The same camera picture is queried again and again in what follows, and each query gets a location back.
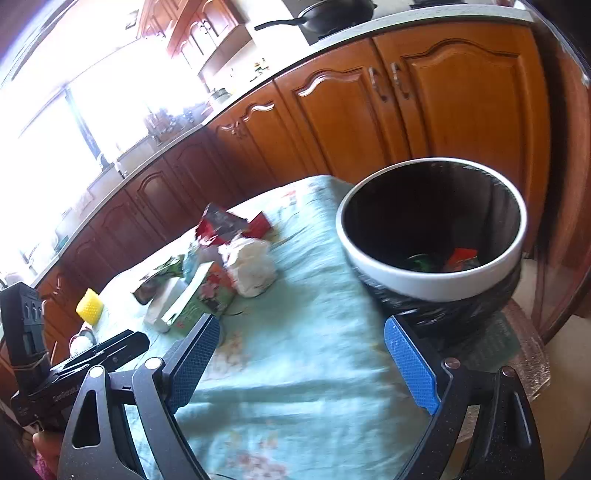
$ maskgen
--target screw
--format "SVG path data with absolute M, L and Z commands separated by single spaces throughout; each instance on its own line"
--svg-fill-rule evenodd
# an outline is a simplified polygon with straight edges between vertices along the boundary
M 452 370 L 460 368 L 461 365 L 460 361 L 457 358 L 453 358 L 452 356 L 450 358 L 446 358 L 443 363 L 446 367 L 451 368 Z
M 98 377 L 100 377 L 100 376 L 103 374 L 103 371 L 104 371 L 104 369 L 103 369 L 103 367 L 102 367 L 102 366 L 100 366 L 100 365 L 95 365 L 94 367 L 92 367 L 92 368 L 90 369 L 90 372 L 89 372 L 89 374 L 90 374 L 90 376 L 91 376 L 92 378 L 98 378 Z
M 146 360 L 145 366 L 148 370 L 156 370 L 157 368 L 162 365 L 162 360 L 157 356 L 153 356 L 152 358 L 148 358 Z
M 506 377 L 514 377 L 517 375 L 515 369 L 513 367 L 508 366 L 504 366 L 503 368 L 501 368 L 501 372 L 503 372 L 503 375 L 505 375 Z

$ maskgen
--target blue gripper pad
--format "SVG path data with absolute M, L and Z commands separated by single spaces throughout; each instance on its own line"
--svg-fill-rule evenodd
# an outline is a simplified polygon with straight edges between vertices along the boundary
M 394 317 L 386 320 L 384 341 L 414 402 L 435 415 L 440 404 L 435 374 Z
M 166 406 L 172 413 L 175 413 L 180 407 L 184 407 L 191 400 L 213 351 L 217 347 L 219 337 L 219 321 L 212 317 L 199 340 L 193 344 L 171 378 L 170 395 L 166 400 Z

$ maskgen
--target pan handle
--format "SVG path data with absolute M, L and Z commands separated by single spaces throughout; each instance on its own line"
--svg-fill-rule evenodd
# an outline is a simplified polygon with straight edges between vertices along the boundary
M 263 28 L 273 27 L 274 25 L 303 25 L 307 22 L 305 17 L 290 18 L 289 20 L 273 20 L 257 25 L 255 30 L 262 30 Z

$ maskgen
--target red wrapper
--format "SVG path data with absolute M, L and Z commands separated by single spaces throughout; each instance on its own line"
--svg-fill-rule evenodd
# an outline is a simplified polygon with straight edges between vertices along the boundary
M 205 247 L 218 247 L 229 243 L 239 233 L 251 238 L 262 238 L 270 229 L 271 224 L 262 212 L 248 222 L 210 203 L 195 229 L 195 238 Z
M 271 224 L 265 214 L 261 212 L 248 222 L 248 227 L 242 232 L 242 235 L 249 238 L 263 238 L 269 230 L 271 230 Z

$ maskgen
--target kitchen cabinet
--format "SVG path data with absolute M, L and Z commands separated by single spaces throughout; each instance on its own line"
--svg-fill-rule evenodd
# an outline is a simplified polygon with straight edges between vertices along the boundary
M 371 40 L 320 55 L 276 78 L 312 158 L 357 183 L 408 160 L 406 132 Z
M 216 45 L 228 36 L 230 31 L 244 23 L 231 0 L 205 0 L 198 9 L 203 26 Z
M 197 225 L 203 213 L 163 157 L 130 181 L 125 190 L 165 243 Z
M 43 328 L 43 338 L 45 346 L 49 352 L 51 366 L 62 363 L 70 357 L 70 341 L 66 340 L 52 327 L 51 323 L 46 322 Z
M 550 126 L 544 73 L 527 27 L 442 22 L 374 38 L 413 157 L 458 157 L 520 189 L 532 246 L 544 207 Z
M 215 75 L 252 40 L 230 0 L 189 0 L 172 29 L 166 50 L 182 54 L 197 73 Z
M 118 272 L 117 258 L 103 247 L 99 234 L 86 225 L 62 255 L 64 265 L 82 281 L 84 288 L 100 293 Z
M 117 273 L 140 263 L 165 244 L 124 190 L 98 211 L 90 225 L 115 259 Z
M 139 36 L 166 36 L 177 21 L 178 0 L 146 0 L 139 19 Z
M 245 199 L 278 186 L 262 157 L 252 154 L 256 147 L 252 146 L 252 140 L 244 133 L 241 125 L 234 121 L 231 111 L 209 122 L 207 130 L 211 133 L 212 142 L 219 155 L 243 191 Z
M 58 262 L 41 280 L 36 290 L 43 301 L 46 323 L 50 323 L 64 341 L 69 342 L 82 326 L 76 306 L 86 289 L 71 271 L 67 271 Z
M 10 365 L 6 342 L 0 342 L 0 400 L 10 405 L 10 398 L 18 390 L 17 379 Z
M 197 131 L 164 155 L 198 209 L 215 202 L 224 208 L 239 203 L 235 181 L 215 154 L 205 130 Z
M 328 173 L 318 154 L 311 157 L 281 94 L 273 82 L 254 91 L 231 109 L 239 138 L 248 138 L 249 155 L 264 162 L 279 185 Z

